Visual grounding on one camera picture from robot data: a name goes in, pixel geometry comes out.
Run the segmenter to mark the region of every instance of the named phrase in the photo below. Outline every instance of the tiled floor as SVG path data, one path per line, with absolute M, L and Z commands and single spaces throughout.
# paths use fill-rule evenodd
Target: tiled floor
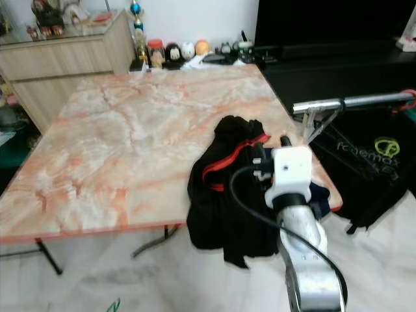
M 415 310 L 412 195 L 353 238 L 345 234 L 345 220 L 330 216 L 323 224 L 330 255 L 348 284 L 347 311 Z M 130 259 L 137 246 L 158 234 L 47 242 L 64 267 L 59 278 L 41 255 L 0 260 L 0 311 L 106 312 L 118 298 L 119 312 L 289 311 L 280 256 L 249 260 L 251 269 L 239 270 L 225 265 L 221 252 L 195 250 L 185 228 L 164 246 Z

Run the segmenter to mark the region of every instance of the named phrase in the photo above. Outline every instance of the marble table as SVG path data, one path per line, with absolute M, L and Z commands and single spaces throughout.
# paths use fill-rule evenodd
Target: marble table
M 86 78 L 0 199 L 0 242 L 184 224 L 193 163 L 222 117 L 303 144 L 255 66 Z M 342 199 L 313 159 L 313 180 Z

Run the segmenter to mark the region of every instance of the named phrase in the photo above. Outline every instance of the orange ball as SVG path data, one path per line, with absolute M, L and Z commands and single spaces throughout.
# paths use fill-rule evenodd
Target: orange ball
M 207 40 L 200 40 L 195 45 L 197 55 L 203 55 L 209 52 L 209 43 Z

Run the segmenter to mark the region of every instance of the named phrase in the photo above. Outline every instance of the metal table leg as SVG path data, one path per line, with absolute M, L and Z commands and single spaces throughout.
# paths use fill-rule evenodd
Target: metal table leg
M 180 226 L 174 226 L 170 231 L 168 226 L 164 226 L 164 235 L 162 237 L 159 237 L 158 239 L 155 239 L 151 242 L 148 242 L 146 244 L 144 244 L 143 246 L 141 246 L 140 248 L 136 249 L 132 254 L 131 254 L 131 258 L 134 259 L 135 257 L 137 257 L 138 255 L 140 255 L 142 252 L 144 252 L 145 250 L 152 248 L 152 247 L 156 247 L 159 246 L 160 244 L 166 242 L 169 238 L 171 238 L 176 231 L 179 229 Z
M 46 259 L 49 261 L 49 263 L 51 264 L 51 266 L 53 267 L 57 275 L 61 275 L 63 273 L 62 269 L 57 265 L 52 255 L 49 253 L 49 250 L 46 248 L 46 246 L 42 242 L 42 240 L 35 239 L 35 241 L 36 241 L 36 245 L 38 245 L 39 247 L 39 251 L 45 255 Z

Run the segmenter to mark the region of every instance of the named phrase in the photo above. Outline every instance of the television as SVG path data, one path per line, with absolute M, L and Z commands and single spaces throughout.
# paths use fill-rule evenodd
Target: television
M 393 46 L 415 5 L 414 0 L 259 0 L 255 46 L 321 53 Z

